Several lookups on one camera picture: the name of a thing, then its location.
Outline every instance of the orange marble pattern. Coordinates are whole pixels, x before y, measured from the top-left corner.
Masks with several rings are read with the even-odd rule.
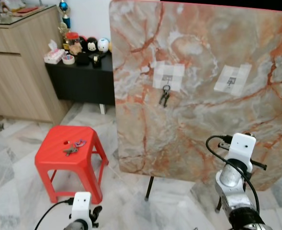
[[[212,183],[223,164],[206,139],[249,131],[253,159],[268,165],[252,183],[265,190],[282,176],[282,12],[115,1],[110,24],[122,171]],[[152,87],[157,61],[185,66],[167,108]],[[241,64],[252,65],[242,94],[214,91],[223,66]]]

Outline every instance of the keys on stool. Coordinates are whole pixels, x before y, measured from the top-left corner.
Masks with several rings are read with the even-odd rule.
[[[78,148],[84,146],[87,142],[85,140],[80,139],[79,142],[75,142],[75,145],[72,145],[69,149],[63,150],[66,152],[66,156],[68,157],[73,152],[78,152]]]
[[[68,157],[71,153],[77,152],[78,148],[72,145],[69,149],[63,150],[63,152],[66,152],[66,156]]]
[[[169,85],[165,85],[163,86],[163,94],[162,94],[162,97],[159,101],[159,104],[162,104],[162,101],[164,99],[164,104],[163,104],[163,107],[166,108],[167,105],[166,105],[166,102],[168,101],[169,99],[169,91],[170,91],[170,86]]]

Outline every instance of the red lid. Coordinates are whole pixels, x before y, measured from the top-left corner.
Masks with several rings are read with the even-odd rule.
[[[66,38],[69,40],[79,39],[79,34],[75,32],[68,32],[66,33]]]

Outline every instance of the trophy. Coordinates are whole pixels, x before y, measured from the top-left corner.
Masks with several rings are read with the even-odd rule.
[[[68,39],[66,38],[66,34],[69,32],[68,26],[65,23],[60,23],[60,27],[58,27],[62,39],[63,39],[63,48],[65,50],[69,50],[69,44],[68,44]]]
[[[70,28],[70,18],[69,18],[70,7],[65,2],[65,0],[61,0],[58,6],[58,10],[60,14],[62,15],[63,22],[68,26],[68,29],[69,29]]]

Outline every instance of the wooden cabinet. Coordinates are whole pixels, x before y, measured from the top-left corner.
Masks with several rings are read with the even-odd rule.
[[[0,28],[0,115],[58,124],[70,102],[58,100],[43,56],[60,45],[59,16],[51,7]]]

